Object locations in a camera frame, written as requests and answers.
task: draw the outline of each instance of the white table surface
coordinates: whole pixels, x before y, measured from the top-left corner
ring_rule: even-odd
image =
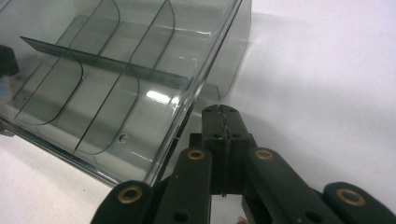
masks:
[[[396,2],[253,0],[224,104],[311,187],[357,185],[396,213]],[[110,187],[0,135],[0,223],[89,223]],[[236,223],[240,198],[214,199]]]

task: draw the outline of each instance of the white background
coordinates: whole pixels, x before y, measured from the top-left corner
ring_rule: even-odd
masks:
[[[222,102],[311,187],[346,181],[395,213],[396,2],[255,0],[252,11]],[[0,136],[0,171],[1,223],[89,223],[110,191],[18,137]],[[212,205],[212,223],[243,215]]]

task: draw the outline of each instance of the small hole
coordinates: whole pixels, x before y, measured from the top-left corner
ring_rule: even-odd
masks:
[[[127,140],[128,140],[128,135],[126,133],[123,133],[122,135],[120,135],[120,138],[119,138],[120,143],[126,143]]]
[[[202,153],[201,152],[192,152],[191,156],[194,157],[194,158],[198,158],[198,157],[202,156]]]
[[[274,157],[274,155],[271,152],[269,152],[267,150],[263,150],[263,149],[256,151],[256,156],[259,159],[265,160],[265,161],[271,160]]]
[[[130,200],[130,199],[132,199],[133,197],[135,197],[136,195],[137,195],[137,192],[136,192],[135,189],[129,189],[128,191],[126,191],[126,192],[124,193],[124,198],[125,198],[126,200]]]
[[[321,215],[315,212],[306,212],[305,216],[306,218],[308,218],[308,220],[310,220],[313,223],[321,223],[323,221]]]
[[[358,202],[359,199],[360,199],[358,195],[352,194],[352,193],[350,193],[350,192],[344,192],[343,195],[344,195],[344,197],[345,197],[346,199],[349,199],[349,200],[352,201],[352,202]]]
[[[178,211],[174,215],[174,220],[176,222],[187,222],[189,220],[189,213],[186,211]]]

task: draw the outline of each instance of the curved plastic divider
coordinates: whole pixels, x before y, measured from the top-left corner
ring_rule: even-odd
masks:
[[[120,23],[120,12],[114,0],[102,0],[74,36],[64,43],[66,50],[15,117],[31,125],[44,125],[55,120],[83,78],[81,62],[69,49],[98,55]]]
[[[175,14],[170,2],[166,0],[134,50],[129,63],[154,68],[174,30]],[[134,78],[134,70],[125,67],[89,129],[78,143],[77,151],[98,154],[114,142],[138,97],[139,82],[133,81]]]
[[[60,58],[23,106],[16,120],[32,125],[53,121],[72,96],[83,77],[81,63]]]

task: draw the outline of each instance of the transparent plastic bin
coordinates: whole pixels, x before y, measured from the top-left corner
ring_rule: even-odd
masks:
[[[248,29],[233,27],[249,26],[250,14],[242,0],[11,0],[0,8],[0,45],[19,68],[1,70],[1,124],[113,184],[153,183],[210,68],[221,92],[231,83],[220,68],[236,69]]]

